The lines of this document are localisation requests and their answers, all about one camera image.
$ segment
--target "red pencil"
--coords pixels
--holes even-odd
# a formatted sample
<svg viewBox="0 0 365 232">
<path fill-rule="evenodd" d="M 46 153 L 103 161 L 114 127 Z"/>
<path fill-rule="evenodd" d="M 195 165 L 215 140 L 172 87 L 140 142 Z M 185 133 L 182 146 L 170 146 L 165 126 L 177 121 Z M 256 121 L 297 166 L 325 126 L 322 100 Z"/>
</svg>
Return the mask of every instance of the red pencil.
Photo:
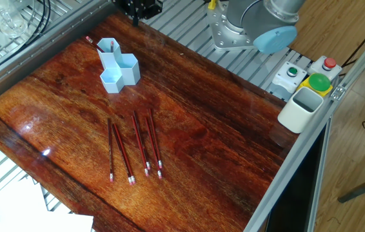
<svg viewBox="0 0 365 232">
<path fill-rule="evenodd" d="M 145 175 L 148 176 L 149 175 L 148 174 L 148 168 L 146 166 L 146 160 L 145 160 L 145 157 L 144 157 L 143 145 L 141 144 L 141 140 L 140 140 L 139 134 L 138 134 L 137 123 L 135 122 L 135 118 L 133 116 L 131 116 L 131 118 L 132 118 L 133 128 L 135 130 L 135 135 L 137 136 L 138 147 L 139 147 L 139 151 L 141 152 L 141 158 L 143 159 Z"/>
<path fill-rule="evenodd" d="M 111 119 L 108 119 L 108 144 L 110 147 L 110 181 L 113 182 Z"/>
<path fill-rule="evenodd" d="M 150 125 L 148 124 L 148 119 L 145 118 L 145 124 L 146 124 L 146 127 L 148 128 L 148 136 L 150 138 L 150 142 L 151 142 L 151 147 L 152 147 L 152 150 L 154 152 L 154 158 L 155 158 L 155 161 L 157 162 L 157 172 L 158 172 L 158 178 L 162 179 L 163 176 L 161 175 L 161 170 L 159 169 L 159 164 L 158 164 L 158 158 L 157 158 L 157 154 L 155 152 L 155 146 L 154 146 L 154 141 L 152 140 L 152 136 L 151 136 L 151 129 L 150 129 Z"/>
<path fill-rule="evenodd" d="M 148 113 L 150 114 L 150 120 L 151 120 L 151 127 L 152 127 L 152 133 L 154 135 L 154 143 L 155 143 L 155 149 L 157 150 L 157 156 L 158 156 L 158 165 L 159 168 L 163 168 L 163 163 L 161 162 L 161 156 L 159 154 L 159 149 L 158 149 L 158 141 L 157 141 L 157 136 L 155 135 L 155 126 L 154 126 L 154 119 L 152 117 L 152 110 L 149 109 Z"/>
<path fill-rule="evenodd" d="M 130 172 L 130 175 L 131 175 L 131 182 L 130 184 L 135 184 L 135 177 L 132 173 L 132 168 L 131 168 L 131 165 L 130 165 L 130 161 L 128 161 L 128 156 L 126 155 L 126 152 L 125 152 L 125 148 L 124 148 L 124 144 L 123 144 L 123 140 L 121 139 L 121 135 L 119 134 L 119 131 L 118 131 L 118 128 L 117 128 L 117 125 L 113 125 L 114 128 L 115 128 L 115 132 L 116 134 L 118 135 L 118 139 L 119 139 L 119 144 L 121 145 L 121 153 L 123 155 L 123 159 L 124 159 L 124 164 L 126 165 L 126 168 L 128 168 L 129 172 Z"/>
<path fill-rule="evenodd" d="M 89 42 L 89 43 L 91 43 L 94 47 L 96 47 L 100 52 L 104 52 L 103 51 L 103 49 L 102 48 L 100 48 L 99 46 L 98 46 L 98 44 L 96 44 L 96 43 L 94 43 L 94 41 L 89 37 L 89 36 L 87 36 L 87 37 L 85 37 L 85 39 Z"/>
<path fill-rule="evenodd" d="M 123 158 L 125 171 L 126 171 L 126 174 L 128 175 L 128 182 L 130 183 L 130 185 L 132 185 L 133 182 L 132 182 L 130 170 L 128 169 L 128 165 L 125 162 L 123 149 L 122 149 L 121 145 L 119 144 L 119 135 L 117 134 L 117 130 L 114 129 L 114 127 L 117 127 L 117 126 L 115 124 L 111 124 L 111 127 L 113 130 L 113 134 L 115 135 L 115 139 L 117 141 L 119 153 L 121 153 L 121 157 Z"/>
</svg>

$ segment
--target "white paper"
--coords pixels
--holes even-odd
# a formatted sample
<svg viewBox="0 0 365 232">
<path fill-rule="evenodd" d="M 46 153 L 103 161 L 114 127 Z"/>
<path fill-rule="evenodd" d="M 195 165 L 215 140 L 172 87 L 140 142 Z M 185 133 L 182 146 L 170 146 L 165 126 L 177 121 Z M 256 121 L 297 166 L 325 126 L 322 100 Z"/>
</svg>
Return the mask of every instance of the white paper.
<svg viewBox="0 0 365 232">
<path fill-rule="evenodd" d="M 41 186 L 23 179 L 0 191 L 0 232 L 89 232 L 94 218 L 48 212 Z"/>
</svg>

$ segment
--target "yellow button base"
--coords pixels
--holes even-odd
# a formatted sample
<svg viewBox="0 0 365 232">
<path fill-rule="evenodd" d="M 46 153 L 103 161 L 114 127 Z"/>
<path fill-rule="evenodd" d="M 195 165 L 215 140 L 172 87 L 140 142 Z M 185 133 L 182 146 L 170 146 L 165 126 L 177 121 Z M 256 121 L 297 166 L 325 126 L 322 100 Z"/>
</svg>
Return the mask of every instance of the yellow button base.
<svg viewBox="0 0 365 232">
<path fill-rule="evenodd" d="M 304 80 L 302 83 L 300 83 L 299 87 L 297 87 L 297 90 L 299 90 L 302 87 L 310 88 L 311 90 L 315 91 L 317 94 L 319 94 L 322 97 L 326 96 L 331 91 L 331 89 L 333 88 L 333 86 L 330 85 L 329 89 L 326 90 L 326 91 L 317 91 L 317 90 L 315 90 L 311 87 L 311 85 L 309 84 L 309 79 L 308 78 L 306 80 Z"/>
</svg>

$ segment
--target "pencil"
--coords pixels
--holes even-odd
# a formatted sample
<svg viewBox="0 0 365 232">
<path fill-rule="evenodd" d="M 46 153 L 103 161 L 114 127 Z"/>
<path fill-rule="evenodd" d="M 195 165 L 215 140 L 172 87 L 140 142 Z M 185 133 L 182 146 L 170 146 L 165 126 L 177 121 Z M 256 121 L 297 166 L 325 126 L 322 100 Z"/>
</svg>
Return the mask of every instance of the pencil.
<svg viewBox="0 0 365 232">
<path fill-rule="evenodd" d="M 110 181 L 113 182 L 111 119 L 108 119 L 108 145 L 110 147 Z"/>
<path fill-rule="evenodd" d="M 148 124 L 148 119 L 145 118 L 145 124 L 146 124 L 146 127 L 148 128 L 148 136 L 150 138 L 150 142 L 151 142 L 151 147 L 152 147 L 152 150 L 154 152 L 154 158 L 155 158 L 155 161 L 157 162 L 157 172 L 158 172 L 158 178 L 162 179 L 163 176 L 161 175 L 161 170 L 159 169 L 159 164 L 158 164 L 158 158 L 157 158 L 157 154 L 155 152 L 155 146 L 154 146 L 154 141 L 152 139 L 152 135 L 151 135 L 151 129 L 150 129 L 150 125 Z"/>
<path fill-rule="evenodd" d="M 154 126 L 154 119 L 152 117 L 152 110 L 149 109 L 148 113 L 150 114 L 150 120 L 151 120 L 152 133 L 153 133 L 153 136 L 154 136 L 155 149 L 157 150 L 158 166 L 159 166 L 159 168 L 163 168 L 163 163 L 161 162 L 161 156 L 159 154 L 159 149 L 158 149 L 157 136 L 155 134 L 155 126 Z"/>
<path fill-rule="evenodd" d="M 137 113 L 135 111 L 133 112 L 133 117 L 135 118 L 135 122 L 137 124 L 137 131 L 138 131 L 139 140 L 141 141 L 141 144 L 143 145 L 143 153 L 144 153 L 144 159 L 145 159 L 145 162 L 146 162 L 146 167 L 148 168 L 148 170 L 150 170 L 151 169 L 150 162 L 146 158 L 146 152 L 145 152 L 146 149 L 145 149 L 145 145 L 144 145 L 144 139 L 141 136 L 141 132 L 140 132 L 141 129 L 139 127 L 138 117 L 137 117 Z"/>
<path fill-rule="evenodd" d="M 125 157 L 124 157 L 123 149 L 122 149 L 122 147 L 121 147 L 121 145 L 119 143 L 119 135 L 117 134 L 117 130 L 116 130 L 116 127 L 117 126 L 115 124 L 111 124 L 111 127 L 112 127 L 112 130 L 113 130 L 113 134 L 115 135 L 115 139 L 117 141 L 119 153 L 121 154 L 121 157 L 123 158 L 125 171 L 126 171 L 126 174 L 128 175 L 128 182 L 130 183 L 130 185 L 132 185 L 132 178 L 131 178 L 131 175 L 130 175 L 130 170 L 128 169 L 128 165 L 125 162 Z"/>
<path fill-rule="evenodd" d="M 145 157 L 144 157 L 143 145 L 141 144 L 141 140 L 140 140 L 139 135 L 138 135 L 137 123 L 135 122 L 135 118 L 133 116 L 131 116 L 131 118 L 132 118 L 133 128 L 135 130 L 135 135 L 137 136 L 139 152 L 141 152 L 141 158 L 143 160 L 145 175 L 148 176 L 149 175 L 148 174 L 148 168 L 146 166 L 146 160 L 145 160 Z"/>
<path fill-rule="evenodd" d="M 113 126 L 115 128 L 116 134 L 118 135 L 119 144 L 121 145 L 121 150 L 122 150 L 121 153 L 123 155 L 124 164 L 126 165 L 126 168 L 128 168 L 128 171 L 130 172 L 132 184 L 135 184 L 135 177 L 132 173 L 132 168 L 131 168 L 131 165 L 130 165 L 130 161 L 128 160 L 128 156 L 126 155 L 126 152 L 125 152 L 125 149 L 124 149 L 123 140 L 121 139 L 121 135 L 119 134 L 117 125 L 114 124 Z"/>
<path fill-rule="evenodd" d="M 91 43 L 94 47 L 96 47 L 100 52 L 104 52 L 103 51 L 103 49 L 102 48 L 100 48 L 99 46 L 98 46 L 98 44 L 95 44 L 94 43 L 94 41 L 89 37 L 89 36 L 87 36 L 87 37 L 85 37 L 85 39 L 89 42 L 89 43 Z"/>
</svg>

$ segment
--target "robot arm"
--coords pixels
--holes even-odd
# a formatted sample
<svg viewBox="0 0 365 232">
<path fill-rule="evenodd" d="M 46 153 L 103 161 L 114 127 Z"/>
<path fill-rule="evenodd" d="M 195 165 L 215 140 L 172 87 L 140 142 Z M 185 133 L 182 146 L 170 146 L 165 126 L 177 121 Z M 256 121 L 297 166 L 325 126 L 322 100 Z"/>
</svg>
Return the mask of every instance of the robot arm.
<svg viewBox="0 0 365 232">
<path fill-rule="evenodd" d="M 282 50 L 297 36 L 294 25 L 299 20 L 298 11 L 304 2 L 305 0 L 230 0 L 229 4 L 223 4 L 227 5 L 225 8 L 208 10 L 207 14 L 219 16 L 213 20 L 220 20 L 211 22 L 210 25 L 216 47 L 235 50 L 254 45 L 262 53 Z M 216 36 L 214 30 L 219 32 L 219 36 Z"/>
</svg>

